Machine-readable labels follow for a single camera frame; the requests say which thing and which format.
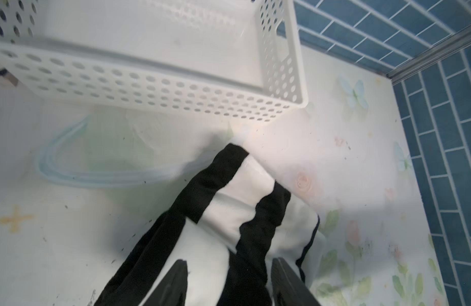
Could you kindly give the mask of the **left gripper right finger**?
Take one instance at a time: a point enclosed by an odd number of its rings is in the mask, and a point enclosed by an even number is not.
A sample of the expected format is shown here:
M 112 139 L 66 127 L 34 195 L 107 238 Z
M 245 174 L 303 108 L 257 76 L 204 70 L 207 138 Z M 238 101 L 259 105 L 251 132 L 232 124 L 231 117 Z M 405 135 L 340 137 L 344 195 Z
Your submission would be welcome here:
M 277 306 L 321 306 L 283 258 L 272 261 L 271 283 Z

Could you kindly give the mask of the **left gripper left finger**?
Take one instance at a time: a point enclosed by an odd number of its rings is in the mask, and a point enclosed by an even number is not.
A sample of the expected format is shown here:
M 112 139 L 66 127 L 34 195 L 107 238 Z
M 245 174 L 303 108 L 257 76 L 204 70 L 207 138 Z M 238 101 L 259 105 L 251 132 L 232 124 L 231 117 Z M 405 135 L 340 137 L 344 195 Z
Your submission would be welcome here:
M 147 306 L 183 306 L 188 289 L 188 267 L 177 260 L 144 303 Z

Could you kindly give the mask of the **black white striped pillowcase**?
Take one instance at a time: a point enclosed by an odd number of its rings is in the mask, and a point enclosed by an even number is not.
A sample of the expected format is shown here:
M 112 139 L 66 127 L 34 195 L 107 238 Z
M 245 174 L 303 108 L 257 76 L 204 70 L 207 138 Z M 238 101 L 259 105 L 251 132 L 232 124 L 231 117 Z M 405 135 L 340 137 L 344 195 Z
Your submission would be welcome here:
M 283 258 L 310 289 L 319 225 L 307 203 L 229 144 L 142 236 L 97 305 L 144 305 L 177 260 L 188 267 L 185 305 L 275 305 L 273 259 Z

